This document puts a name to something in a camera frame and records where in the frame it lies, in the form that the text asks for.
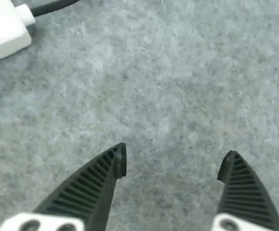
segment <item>carpet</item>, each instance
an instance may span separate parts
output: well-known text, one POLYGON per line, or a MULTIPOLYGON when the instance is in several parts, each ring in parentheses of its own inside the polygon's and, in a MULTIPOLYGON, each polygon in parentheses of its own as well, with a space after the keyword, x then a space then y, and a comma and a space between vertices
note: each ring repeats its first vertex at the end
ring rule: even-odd
POLYGON ((81 0, 29 31, 0 60, 0 224, 119 142, 107 230, 208 231, 230 150, 279 212, 279 2, 81 0))

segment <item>floor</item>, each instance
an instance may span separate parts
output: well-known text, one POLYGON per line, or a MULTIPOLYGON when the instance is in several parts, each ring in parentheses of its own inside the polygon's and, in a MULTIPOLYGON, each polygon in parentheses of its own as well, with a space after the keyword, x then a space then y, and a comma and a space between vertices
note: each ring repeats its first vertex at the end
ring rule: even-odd
POLYGON ((279 212, 279 1, 81 0, 29 31, 0 60, 0 224, 119 142, 107 230, 208 231, 229 150, 279 212))

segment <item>cable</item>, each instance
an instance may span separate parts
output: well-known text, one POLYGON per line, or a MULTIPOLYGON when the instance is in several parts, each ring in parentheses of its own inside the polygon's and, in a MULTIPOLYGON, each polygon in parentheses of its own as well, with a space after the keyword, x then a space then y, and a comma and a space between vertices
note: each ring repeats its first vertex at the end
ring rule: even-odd
POLYGON ((69 5, 72 5, 73 3, 77 2, 79 0, 58 0, 58 1, 54 1, 42 6, 37 6, 35 8, 31 9, 31 12, 33 14, 34 17, 46 14, 46 13, 50 13, 50 12, 54 12, 57 10, 60 10, 62 8, 65 8, 69 5))

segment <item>screw hole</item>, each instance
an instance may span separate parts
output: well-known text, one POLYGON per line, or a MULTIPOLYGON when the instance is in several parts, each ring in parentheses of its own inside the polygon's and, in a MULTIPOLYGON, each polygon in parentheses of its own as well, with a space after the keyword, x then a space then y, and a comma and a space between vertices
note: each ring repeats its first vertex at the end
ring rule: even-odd
POLYGON ((76 228, 72 224, 66 224, 61 226, 57 231, 76 231, 76 228))
POLYGON ((30 220, 23 224, 20 231, 37 231, 39 229, 40 222, 38 220, 30 220))
POLYGON ((222 220, 221 221, 221 227, 227 231, 238 231, 238 226, 235 222, 232 220, 222 220))

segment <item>white power adapter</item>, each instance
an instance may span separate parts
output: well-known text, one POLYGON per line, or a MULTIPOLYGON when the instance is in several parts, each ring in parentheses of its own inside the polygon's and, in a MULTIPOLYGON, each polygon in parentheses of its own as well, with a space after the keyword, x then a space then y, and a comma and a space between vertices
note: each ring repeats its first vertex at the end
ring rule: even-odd
POLYGON ((34 23, 27 5, 14 7, 11 0, 0 0, 0 59, 31 44, 26 26, 34 23))

